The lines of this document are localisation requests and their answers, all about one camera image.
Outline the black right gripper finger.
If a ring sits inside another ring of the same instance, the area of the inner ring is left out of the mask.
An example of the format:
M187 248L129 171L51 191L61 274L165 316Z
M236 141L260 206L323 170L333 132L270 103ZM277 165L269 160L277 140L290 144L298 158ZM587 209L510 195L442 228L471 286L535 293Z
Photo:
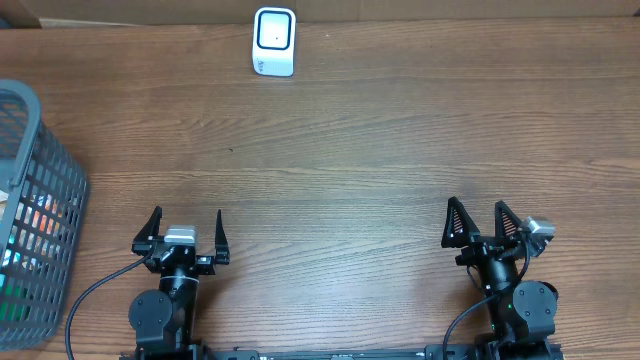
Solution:
M442 248L464 248L476 243L481 236L479 229L457 197L450 197L447 203Z
M520 239L519 228L522 220L504 201L494 206L495 238L501 244L515 243Z

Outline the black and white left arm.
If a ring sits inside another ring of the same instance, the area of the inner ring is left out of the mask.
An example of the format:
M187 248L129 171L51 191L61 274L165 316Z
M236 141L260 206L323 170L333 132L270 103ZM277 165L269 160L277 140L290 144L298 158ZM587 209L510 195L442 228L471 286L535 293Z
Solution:
M156 289L140 293L129 307L129 323L136 333L136 359L211 359L209 348L193 338L200 278L230 263L229 245L216 215L215 252L197 253L197 229L172 225L160 233L162 208L156 207L132 241L132 252L143 258Z

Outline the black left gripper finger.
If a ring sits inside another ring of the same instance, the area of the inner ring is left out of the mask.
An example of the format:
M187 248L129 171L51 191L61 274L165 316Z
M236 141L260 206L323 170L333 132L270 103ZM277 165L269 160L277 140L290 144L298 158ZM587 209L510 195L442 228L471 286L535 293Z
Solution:
M159 238L159 228L162 218L162 208L156 206L137 235L133 238L131 250L133 252L149 252Z
M216 216L215 263L218 265L228 265L230 263L229 244L222 223L221 210L217 211Z

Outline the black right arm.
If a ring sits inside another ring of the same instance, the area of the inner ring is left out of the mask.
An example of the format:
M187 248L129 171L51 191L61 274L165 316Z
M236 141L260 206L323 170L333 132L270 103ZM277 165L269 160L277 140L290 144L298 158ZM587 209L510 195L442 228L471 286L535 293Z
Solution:
M494 227L494 235L483 235L463 203L448 199L441 246L458 249L456 264L477 272L471 280L483 299L452 321L436 354L442 359L562 359L561 347L548 340L556 329L559 292L548 282L524 279L531 261L553 240L555 226L543 217L521 219L498 201ZM481 308L488 310L491 331L472 344L452 345L458 324Z

